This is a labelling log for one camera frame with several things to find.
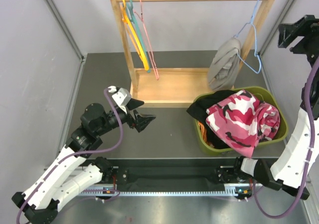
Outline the orange white trousers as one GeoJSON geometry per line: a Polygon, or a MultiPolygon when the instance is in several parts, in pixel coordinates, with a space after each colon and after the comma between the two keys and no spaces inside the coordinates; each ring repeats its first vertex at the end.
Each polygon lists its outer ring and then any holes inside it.
{"type": "Polygon", "coordinates": [[[207,130],[206,130],[205,126],[199,121],[197,122],[197,126],[199,127],[203,141],[206,143],[207,146],[210,146],[213,148],[214,145],[207,139],[207,130]]]}

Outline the black trousers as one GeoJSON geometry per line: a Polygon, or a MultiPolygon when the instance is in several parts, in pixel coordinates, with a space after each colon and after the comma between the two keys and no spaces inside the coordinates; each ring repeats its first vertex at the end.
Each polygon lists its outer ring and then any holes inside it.
{"type": "Polygon", "coordinates": [[[216,91],[215,93],[198,98],[186,110],[186,112],[192,118],[197,120],[197,122],[201,122],[205,126],[207,130],[207,139],[214,145],[214,148],[216,149],[225,149],[229,148],[229,146],[222,141],[207,125],[206,118],[208,117],[208,114],[206,113],[206,110],[235,93],[236,91],[234,90],[216,91]]]}

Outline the grey trousers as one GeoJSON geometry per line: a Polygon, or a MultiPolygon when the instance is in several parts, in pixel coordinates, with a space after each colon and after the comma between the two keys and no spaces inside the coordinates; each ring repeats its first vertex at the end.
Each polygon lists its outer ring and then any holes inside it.
{"type": "Polygon", "coordinates": [[[217,50],[207,73],[207,82],[212,90],[231,89],[239,71],[240,41],[232,37],[217,50]]]}

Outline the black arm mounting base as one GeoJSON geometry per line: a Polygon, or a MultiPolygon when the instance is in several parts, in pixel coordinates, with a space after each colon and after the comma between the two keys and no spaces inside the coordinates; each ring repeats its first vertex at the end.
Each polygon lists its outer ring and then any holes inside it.
{"type": "Polygon", "coordinates": [[[101,183],[113,183],[127,185],[141,180],[143,184],[147,180],[164,181],[168,184],[173,181],[204,180],[209,183],[231,183],[241,180],[236,176],[232,167],[206,167],[206,166],[154,166],[154,167],[120,167],[108,171],[107,176],[102,178],[101,183]]]}

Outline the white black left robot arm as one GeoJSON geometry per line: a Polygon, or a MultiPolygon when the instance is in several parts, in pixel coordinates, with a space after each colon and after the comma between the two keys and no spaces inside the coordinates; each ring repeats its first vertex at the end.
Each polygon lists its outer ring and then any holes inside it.
{"type": "Polygon", "coordinates": [[[137,132],[143,131],[156,116],[138,113],[136,109],[141,105],[142,101],[132,100],[122,109],[112,105],[109,112],[105,112],[99,103],[88,105],[80,117],[81,125],[71,134],[49,168],[29,189],[12,196],[19,208],[16,223],[24,215],[30,224],[50,224],[69,201],[88,187],[99,182],[115,184],[113,167],[103,157],[92,160],[76,177],[69,176],[93,153],[100,152],[102,135],[116,128],[123,135],[124,124],[137,132]]]}

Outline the pink camouflage trousers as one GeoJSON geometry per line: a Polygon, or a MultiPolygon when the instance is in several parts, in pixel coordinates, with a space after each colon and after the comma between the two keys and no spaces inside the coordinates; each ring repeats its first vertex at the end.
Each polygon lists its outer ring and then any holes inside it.
{"type": "Polygon", "coordinates": [[[240,90],[206,110],[209,128],[230,148],[251,158],[259,142],[271,141],[280,126],[276,107],[240,90]]]}

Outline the pink wire hanger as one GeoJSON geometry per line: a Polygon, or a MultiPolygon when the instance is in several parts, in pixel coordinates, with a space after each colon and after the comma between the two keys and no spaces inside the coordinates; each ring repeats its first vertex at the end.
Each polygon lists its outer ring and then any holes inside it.
{"type": "Polygon", "coordinates": [[[152,45],[151,45],[151,42],[150,42],[150,38],[149,38],[149,35],[148,35],[148,31],[147,31],[147,28],[146,28],[146,25],[145,25],[142,0],[139,0],[139,3],[140,3],[140,13],[135,11],[135,14],[138,16],[138,18],[140,19],[140,21],[141,21],[141,23],[143,25],[144,35],[142,35],[142,37],[144,39],[144,42],[146,43],[148,57],[150,59],[151,65],[152,65],[152,69],[153,69],[155,78],[158,81],[160,76],[159,76],[157,64],[155,62],[155,57],[154,57],[152,45]]]}

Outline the teal plastic hanger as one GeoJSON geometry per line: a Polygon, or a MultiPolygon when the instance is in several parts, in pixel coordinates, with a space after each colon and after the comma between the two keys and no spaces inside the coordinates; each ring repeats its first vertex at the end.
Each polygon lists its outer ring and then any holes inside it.
{"type": "Polygon", "coordinates": [[[138,26],[136,16],[134,14],[133,0],[129,0],[129,4],[127,5],[127,10],[129,13],[129,20],[135,32],[134,41],[135,41],[135,44],[137,45],[137,53],[140,57],[140,60],[144,66],[145,71],[149,73],[151,70],[149,65],[149,59],[147,57],[146,45],[143,41],[142,33],[138,26]]]}

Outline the orange plastic hanger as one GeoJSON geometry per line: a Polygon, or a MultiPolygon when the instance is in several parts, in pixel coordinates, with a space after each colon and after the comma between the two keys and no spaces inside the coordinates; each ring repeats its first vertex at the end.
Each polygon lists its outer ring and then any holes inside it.
{"type": "Polygon", "coordinates": [[[149,63],[148,63],[148,59],[147,59],[147,56],[145,54],[145,51],[144,51],[144,48],[140,42],[140,39],[139,39],[139,36],[138,34],[136,33],[136,30],[132,24],[133,22],[133,19],[132,18],[129,18],[128,16],[128,7],[126,6],[126,1],[125,0],[122,0],[122,6],[121,6],[121,12],[122,12],[122,21],[123,21],[123,24],[125,26],[125,29],[126,29],[126,32],[129,34],[129,37],[136,49],[136,52],[144,66],[144,69],[146,71],[149,71],[149,63]]]}

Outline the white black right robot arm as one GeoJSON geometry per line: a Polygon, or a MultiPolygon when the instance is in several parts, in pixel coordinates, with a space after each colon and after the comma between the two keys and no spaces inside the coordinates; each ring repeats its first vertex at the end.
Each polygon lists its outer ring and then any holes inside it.
{"type": "Polygon", "coordinates": [[[319,20],[305,15],[295,23],[278,26],[278,47],[287,48],[297,38],[302,39],[290,48],[294,54],[306,55],[311,72],[302,89],[298,120],[289,141],[277,161],[269,166],[264,159],[236,158],[233,177],[244,182],[249,177],[263,186],[282,189],[293,197],[307,200],[307,174],[319,154],[319,20]]]}

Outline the blue wire hanger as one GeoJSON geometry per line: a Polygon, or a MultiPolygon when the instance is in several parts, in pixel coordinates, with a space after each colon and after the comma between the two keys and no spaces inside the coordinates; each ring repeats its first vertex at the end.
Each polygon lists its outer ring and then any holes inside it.
{"type": "Polygon", "coordinates": [[[258,40],[257,40],[257,29],[256,29],[256,26],[254,25],[254,20],[255,20],[255,17],[256,17],[256,12],[257,12],[257,6],[258,6],[258,3],[259,3],[260,0],[257,0],[256,3],[255,3],[255,6],[254,6],[254,9],[253,9],[253,12],[252,12],[252,15],[251,15],[251,18],[250,18],[250,21],[245,23],[243,25],[243,27],[240,29],[240,31],[234,35],[235,38],[237,38],[240,33],[244,30],[244,28],[247,26],[247,25],[250,25],[252,28],[253,28],[253,31],[254,31],[254,48],[255,48],[255,51],[254,51],[254,57],[257,58],[258,62],[259,62],[259,69],[258,70],[255,70],[254,68],[252,68],[247,62],[245,62],[243,60],[243,58],[240,56],[239,53],[237,53],[237,57],[239,58],[239,60],[241,62],[244,63],[244,65],[246,65],[250,70],[252,70],[255,74],[259,74],[261,72],[261,68],[262,68],[262,62],[261,62],[261,59],[260,59],[260,56],[258,54],[258,52],[256,51],[257,48],[258,48],[258,40]]]}

